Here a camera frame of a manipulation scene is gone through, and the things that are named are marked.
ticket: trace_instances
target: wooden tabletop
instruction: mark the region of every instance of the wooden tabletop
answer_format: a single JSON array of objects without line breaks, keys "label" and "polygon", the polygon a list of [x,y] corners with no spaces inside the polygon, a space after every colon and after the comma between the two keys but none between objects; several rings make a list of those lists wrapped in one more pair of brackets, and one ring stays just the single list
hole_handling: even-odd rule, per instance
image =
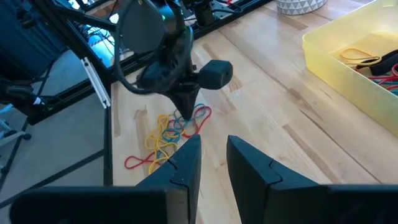
[{"label": "wooden tabletop", "polygon": [[86,12],[86,14],[98,17],[109,16],[111,12],[117,12],[118,9],[120,8],[120,5],[121,5],[121,0],[110,0]]},{"label": "wooden tabletop", "polygon": [[[271,2],[195,41],[198,68],[211,59],[234,67],[227,86],[200,90],[197,100],[213,109],[200,133],[199,223],[240,222],[226,165],[229,134],[318,183],[398,184],[398,139],[309,72],[303,56],[306,32],[367,2],[332,0],[302,16],[278,14]],[[126,170],[124,160],[150,153],[145,137],[159,114],[174,109],[164,96],[112,85],[114,185],[147,176],[147,165]]]}]

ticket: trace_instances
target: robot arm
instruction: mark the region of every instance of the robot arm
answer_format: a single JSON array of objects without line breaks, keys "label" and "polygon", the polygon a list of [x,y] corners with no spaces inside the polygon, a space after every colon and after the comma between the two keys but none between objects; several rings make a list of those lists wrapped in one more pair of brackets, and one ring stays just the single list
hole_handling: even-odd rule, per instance
[{"label": "robot arm", "polygon": [[[212,60],[195,72],[190,52],[193,32],[185,25],[177,1],[129,1],[123,8],[115,33],[115,75],[132,93],[158,93],[170,98],[184,119],[190,119],[200,88],[217,90],[231,79],[231,63]],[[124,45],[139,54],[153,51],[152,63],[129,83],[121,71],[118,49]]]}]

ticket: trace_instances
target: white container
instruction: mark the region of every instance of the white container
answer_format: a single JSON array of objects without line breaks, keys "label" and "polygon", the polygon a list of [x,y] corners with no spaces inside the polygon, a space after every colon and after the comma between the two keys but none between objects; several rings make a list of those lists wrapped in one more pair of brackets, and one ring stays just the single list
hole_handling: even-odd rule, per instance
[{"label": "white container", "polygon": [[278,12],[286,15],[300,15],[315,11],[327,0],[277,0]]}]

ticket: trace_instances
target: red rubber band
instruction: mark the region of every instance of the red rubber band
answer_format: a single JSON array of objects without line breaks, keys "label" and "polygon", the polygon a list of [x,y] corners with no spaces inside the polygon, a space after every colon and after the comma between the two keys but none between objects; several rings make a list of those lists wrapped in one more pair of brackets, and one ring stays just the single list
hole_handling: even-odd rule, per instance
[{"label": "red rubber band", "polygon": [[391,72],[392,72],[393,75],[395,75],[396,77],[398,77],[398,63],[396,63],[396,64],[392,67]]},{"label": "red rubber band", "polygon": [[395,90],[395,89],[398,89],[398,85],[391,85],[387,87],[387,90]]},{"label": "red rubber band", "polygon": [[[139,166],[143,165],[143,164],[146,163],[146,162],[153,162],[152,160],[149,160],[149,158],[150,158],[151,156],[153,156],[154,154],[155,154],[154,152],[151,153],[151,154],[149,154],[145,159],[141,159],[141,158],[138,158],[138,157],[136,157],[136,156],[129,156],[129,157],[127,157],[126,160],[124,161],[124,167],[125,167],[126,169],[135,169],[136,167],[139,167]],[[133,166],[129,167],[129,166],[127,166],[127,163],[129,162],[130,159],[136,159],[136,160],[138,160],[138,161],[140,161],[140,162],[139,162],[138,164],[136,164],[136,165],[133,165]]]},{"label": "red rubber band", "polygon": [[[209,110],[209,114],[205,116],[205,119],[203,119],[203,121],[202,121],[202,122],[200,123],[200,125],[198,126],[196,116],[197,116],[198,112],[201,111],[201,110]],[[201,127],[203,126],[203,124],[205,123],[205,121],[210,117],[210,115],[211,115],[211,108],[210,108],[209,106],[202,106],[202,107],[198,108],[198,109],[195,111],[195,114],[193,115],[193,117],[194,117],[194,119],[193,119],[193,126],[195,127],[195,132],[194,132],[193,134],[186,134],[186,133],[184,133],[184,134],[182,134],[182,136],[185,137],[185,138],[190,138],[190,137],[192,137],[193,135],[199,134],[199,132],[200,132],[200,130],[201,130]]]}]

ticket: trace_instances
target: metal frame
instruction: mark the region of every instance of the metal frame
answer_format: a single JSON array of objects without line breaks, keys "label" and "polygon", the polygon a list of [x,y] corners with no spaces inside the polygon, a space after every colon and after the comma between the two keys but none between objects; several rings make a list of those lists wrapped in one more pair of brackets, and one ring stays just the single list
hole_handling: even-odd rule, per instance
[{"label": "metal frame", "polygon": [[[38,10],[42,18],[54,29],[54,31],[61,37],[61,39],[70,47],[72,51],[79,57],[83,59],[88,58],[92,62],[95,70],[98,72],[100,80],[104,85],[108,85],[116,81],[116,79],[111,75],[113,73],[113,67],[106,68],[101,60],[96,56],[93,50],[90,48],[88,43],[80,35],[80,33],[75,29],[70,19],[81,22],[82,24],[89,24],[95,27],[114,31],[116,28],[115,24],[104,19],[100,19],[94,16],[88,16],[82,11],[77,11],[74,9],[67,9],[64,7],[56,6],[53,1],[43,1],[43,0],[29,0],[30,3]],[[80,6],[84,11],[92,10],[109,0],[99,0],[92,5],[81,4]],[[223,25],[261,7],[265,3],[271,0],[238,0],[235,5],[242,8],[242,13],[231,14],[223,19],[219,19],[214,23],[206,27],[198,27],[196,24],[192,25],[194,31],[194,38],[198,39],[204,35],[216,30]],[[121,62],[122,70],[125,74],[132,73],[137,69],[145,65],[145,61],[150,58],[150,54],[139,54],[133,55]],[[59,111],[65,109],[66,107],[84,99],[88,95],[94,93],[94,89],[91,87],[89,80],[85,80],[76,84],[75,86],[59,93],[56,95],[57,99],[61,99],[56,103],[51,110],[41,111],[36,113],[34,117],[29,117],[28,121],[30,124],[35,124],[42,121],[49,116],[58,113]]]}]

